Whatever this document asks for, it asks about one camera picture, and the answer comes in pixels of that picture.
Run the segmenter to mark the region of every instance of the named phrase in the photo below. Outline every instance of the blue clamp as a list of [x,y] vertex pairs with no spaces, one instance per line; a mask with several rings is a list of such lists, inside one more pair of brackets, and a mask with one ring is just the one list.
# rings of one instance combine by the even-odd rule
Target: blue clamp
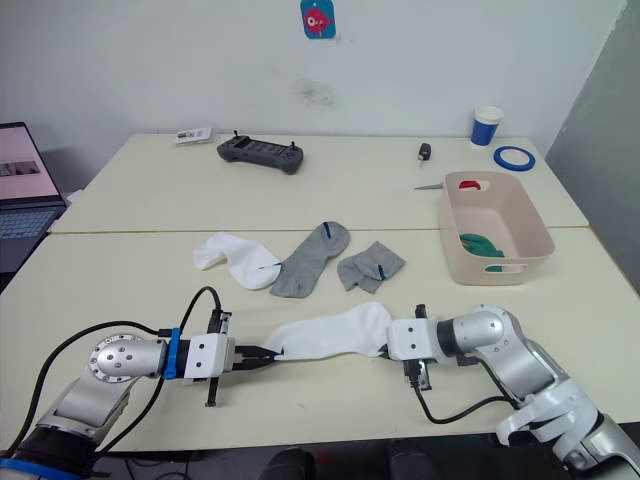
[[0,470],[5,468],[16,472],[30,473],[31,475],[37,475],[38,478],[48,478],[49,480],[82,480],[83,478],[73,473],[45,467],[37,463],[15,460],[13,458],[0,458]]
[[[509,163],[504,158],[502,158],[502,152],[504,152],[505,150],[517,150],[518,152],[522,152],[527,157],[529,157],[529,162],[524,165],[515,165],[513,163]],[[502,168],[506,168],[507,170],[511,170],[512,172],[526,172],[527,170],[531,170],[536,164],[536,158],[531,154],[531,152],[528,152],[524,148],[513,147],[511,145],[505,145],[504,147],[496,149],[496,151],[493,152],[493,160]]]
[[178,375],[176,362],[178,361],[178,347],[180,346],[180,329],[171,329],[171,341],[169,342],[169,355],[167,356],[167,366],[162,376],[165,380],[173,380]]

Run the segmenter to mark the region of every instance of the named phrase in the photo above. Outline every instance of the laptop screen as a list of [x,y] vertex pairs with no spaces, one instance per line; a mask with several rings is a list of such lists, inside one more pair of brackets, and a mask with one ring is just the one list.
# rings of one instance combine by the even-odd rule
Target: laptop screen
[[58,196],[24,124],[0,127],[0,201]]

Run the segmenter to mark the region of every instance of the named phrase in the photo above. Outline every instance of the wall stain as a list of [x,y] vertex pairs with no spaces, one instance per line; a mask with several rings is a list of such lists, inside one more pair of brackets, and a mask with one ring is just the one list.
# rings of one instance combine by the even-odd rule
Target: wall stain
[[333,89],[315,80],[302,79],[294,84],[296,97],[307,106],[334,107],[336,105]]

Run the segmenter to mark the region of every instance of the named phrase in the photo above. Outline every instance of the beige basket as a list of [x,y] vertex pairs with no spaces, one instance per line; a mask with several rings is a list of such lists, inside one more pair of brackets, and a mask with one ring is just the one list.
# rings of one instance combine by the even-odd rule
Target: beige basket
[[[459,188],[475,180],[476,188]],[[465,285],[517,285],[553,253],[555,246],[538,211],[513,175],[491,172],[455,172],[444,179],[438,211],[440,238],[451,277]],[[467,252],[460,235],[488,238],[505,258]],[[491,266],[501,272],[488,272]]]

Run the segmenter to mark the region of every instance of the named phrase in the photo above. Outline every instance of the sock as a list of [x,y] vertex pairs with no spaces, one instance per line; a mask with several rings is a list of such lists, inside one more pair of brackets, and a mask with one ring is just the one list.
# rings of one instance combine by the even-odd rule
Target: sock
[[358,285],[364,291],[375,293],[384,280],[402,268],[405,261],[380,242],[364,252],[347,257],[338,264],[338,276],[345,290]]
[[323,222],[282,262],[282,270],[269,293],[303,298],[311,293],[327,260],[349,245],[349,232],[337,222]]
[[200,270],[225,257],[233,278],[250,290],[271,285],[280,273],[280,260],[264,245],[228,233],[216,233],[193,251],[193,263]]
[[364,303],[348,312],[300,320],[277,328],[263,347],[282,352],[276,360],[314,360],[341,353],[381,355],[391,315],[384,305]]

